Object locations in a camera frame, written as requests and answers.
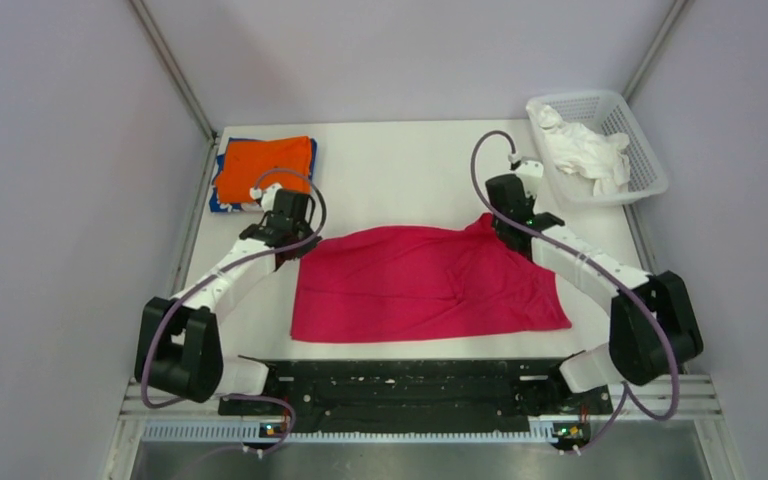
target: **garment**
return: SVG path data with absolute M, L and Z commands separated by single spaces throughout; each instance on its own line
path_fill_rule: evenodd
M 554 273 L 508 250 L 492 219 L 461 231 L 380 227 L 322 241 L 301 260 L 292 338 L 364 343 L 570 328 Z
M 229 142 L 225 151 L 222 171 L 213 182 L 216 185 L 220 203 L 253 202 L 250 189 L 254 182 L 267 170 L 288 168 L 310 176 L 313 157 L 311 139 L 293 137 L 268 142 Z M 262 187 L 280 183 L 290 190 L 310 192 L 307 182 L 286 173 L 267 177 Z
M 234 144 L 239 142 L 259 142 L 260 140 L 253 140 L 249 138 L 231 138 L 228 140 L 228 146 L 226 151 L 231 148 L 235 149 Z M 316 168 L 316 140 L 310 139 L 310 174 L 308 178 L 313 179 L 313 171 Z M 234 203 L 222 203 L 219 201 L 219 192 L 216 188 L 216 180 L 219 175 L 225 170 L 225 153 L 216 156 L 216 165 L 213 169 L 213 180 L 210 182 L 210 196 L 207 199 L 207 206 L 213 213 L 237 213 L 237 212 L 262 212 L 261 206 L 253 201 L 251 202 L 234 202 Z
M 543 130 L 546 149 L 558 170 L 594 180 L 594 196 L 628 191 L 627 134 L 599 135 L 584 124 L 565 122 L 554 108 L 542 103 L 529 103 L 526 110 Z

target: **folded clothes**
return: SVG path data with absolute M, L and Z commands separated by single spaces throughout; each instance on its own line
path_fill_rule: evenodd
M 302 257 L 291 336 L 392 342 L 570 328 L 555 274 L 508 250 L 492 216 L 461 231 L 380 227 Z
M 316 141 L 309 137 L 272 141 L 230 139 L 225 153 L 216 157 L 208 200 L 210 211 L 260 211 L 249 192 L 260 175 L 272 168 L 289 168 L 311 178 L 316 150 Z M 263 183 L 262 186 L 280 183 L 285 188 L 306 193 L 310 190 L 306 182 L 288 174 L 270 175 Z

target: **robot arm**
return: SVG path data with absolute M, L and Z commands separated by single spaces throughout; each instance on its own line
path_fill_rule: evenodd
M 621 381 L 644 385 L 668 372 L 663 347 L 645 317 L 613 283 L 588 265 L 586 258 L 612 272 L 644 300 L 667 334 L 679 363 L 702 352 L 702 338 L 690 298 L 678 275 L 653 275 L 623 265 L 578 237 L 563 220 L 550 213 L 535 214 L 543 165 L 535 161 L 516 162 L 513 172 L 486 182 L 491 205 L 512 220 L 573 247 L 582 255 L 571 255 L 496 219 L 498 237 L 512 250 L 572 283 L 596 301 L 611 321 L 608 343 L 566 359 L 543 384 L 535 386 L 541 397 L 539 403 L 562 404 L 573 394 Z
M 243 230 L 231 251 L 194 284 L 204 286 L 189 295 L 161 333 L 149 372 L 151 387 L 196 402 L 204 402 L 217 392 L 262 392 L 268 368 L 255 360 L 223 356 L 219 325 L 260 280 L 319 242 L 316 237 L 301 248 L 275 253 L 314 234 L 305 220 L 310 202 L 309 195 L 282 189 L 280 184 L 266 189 L 261 199 L 265 212 L 261 222 Z M 155 297 L 146 304 L 134 366 L 137 380 L 142 379 L 161 319 L 176 298 L 184 298 L 193 288 L 187 287 L 171 299 Z M 181 334 L 183 341 L 176 341 Z

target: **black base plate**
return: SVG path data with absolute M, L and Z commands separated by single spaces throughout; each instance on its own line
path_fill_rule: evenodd
M 565 405 L 535 411 L 532 382 L 559 359 L 265 361 L 264 395 L 296 410 L 298 433 L 480 433 L 527 431 L 528 416 L 611 412 L 607 388 L 576 395 Z M 282 415 L 281 407 L 222 401 L 219 415 Z

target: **metal floor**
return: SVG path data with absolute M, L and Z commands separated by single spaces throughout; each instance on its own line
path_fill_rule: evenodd
M 132 480 L 167 480 L 215 445 L 143 442 Z M 559 456 L 548 445 L 296 444 L 259 461 L 227 452 L 187 479 L 709 480 L 693 422 L 618 422 L 598 448 Z

